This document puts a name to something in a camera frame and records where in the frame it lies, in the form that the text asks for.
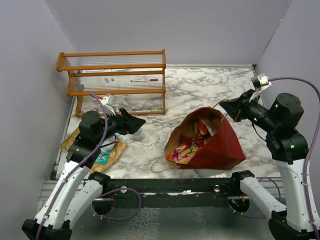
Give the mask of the gold chips bag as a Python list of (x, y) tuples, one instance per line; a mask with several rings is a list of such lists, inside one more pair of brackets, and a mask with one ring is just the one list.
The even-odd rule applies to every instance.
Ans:
[[(69, 150), (70, 146), (74, 143), (76, 140), (76, 137), (80, 133), (79, 128), (77, 127), (60, 145), (60, 149)], [(103, 173), (105, 170), (107, 170), (109, 167), (111, 167), (113, 164), (115, 164), (119, 158), (121, 157), (122, 153), (126, 149), (127, 144), (125, 144), (121, 139), (118, 138), (116, 146), (113, 147), (112, 153), (109, 156), (108, 162), (106, 165), (102, 165), (99, 163), (93, 164), (93, 166), (90, 169), (90, 173), (93, 172), (99, 172)]]

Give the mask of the teal snack packet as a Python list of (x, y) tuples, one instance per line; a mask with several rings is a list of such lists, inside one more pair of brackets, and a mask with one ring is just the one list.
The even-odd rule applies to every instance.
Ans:
[(108, 163), (109, 157), (113, 151), (113, 148), (118, 142), (119, 136), (117, 134), (112, 135), (109, 138), (106, 138), (104, 142), (100, 145), (100, 154), (95, 160), (95, 163), (106, 165)]

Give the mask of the red paper bag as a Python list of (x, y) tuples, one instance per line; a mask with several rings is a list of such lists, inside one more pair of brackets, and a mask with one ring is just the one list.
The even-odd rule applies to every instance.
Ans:
[[(200, 119), (210, 120), (217, 128), (214, 136), (196, 137), (192, 130), (192, 123)], [(168, 161), (167, 156), (181, 144), (188, 147), (196, 145), (200, 150), (187, 164), (177, 164)], [(158, 158), (165, 158), (168, 167), (163, 170), (154, 170), (153, 173), (162, 173), (168, 169), (214, 169), (230, 170), (246, 159), (238, 137), (226, 118), (214, 107), (200, 107), (190, 112), (184, 120), (172, 131), (164, 147), (164, 154)]]

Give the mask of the colourful candy packet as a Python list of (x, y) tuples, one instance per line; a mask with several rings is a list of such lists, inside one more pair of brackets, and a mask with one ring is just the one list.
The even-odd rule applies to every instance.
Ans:
[(187, 164), (200, 150), (196, 145), (187, 146), (185, 143), (179, 145), (172, 153), (167, 156), (168, 161), (176, 164)]

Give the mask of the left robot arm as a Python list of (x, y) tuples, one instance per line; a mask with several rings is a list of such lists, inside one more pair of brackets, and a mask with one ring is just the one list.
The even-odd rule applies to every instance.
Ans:
[(110, 193), (110, 177), (100, 172), (92, 173), (82, 190), (77, 192), (101, 153), (101, 145), (114, 134), (132, 135), (145, 123), (144, 119), (130, 115), (124, 108), (120, 109), (120, 114), (105, 117), (94, 110), (85, 112), (57, 184), (37, 215), (25, 220), (21, 227), (28, 239), (69, 240), (75, 223), (93, 200)]

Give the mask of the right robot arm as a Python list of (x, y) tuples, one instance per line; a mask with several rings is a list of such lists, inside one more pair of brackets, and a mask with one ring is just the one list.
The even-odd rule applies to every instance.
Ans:
[(229, 189), (236, 195), (247, 195), (268, 220), (276, 240), (311, 240), (320, 238), (320, 217), (308, 186), (309, 167), (305, 163), (309, 151), (305, 137), (296, 130), (304, 110), (298, 97), (279, 94), (270, 109), (259, 104), (254, 90), (219, 104), (234, 122), (250, 120), (266, 132), (266, 146), (279, 170), (285, 203), (276, 200), (246, 170), (232, 174)]

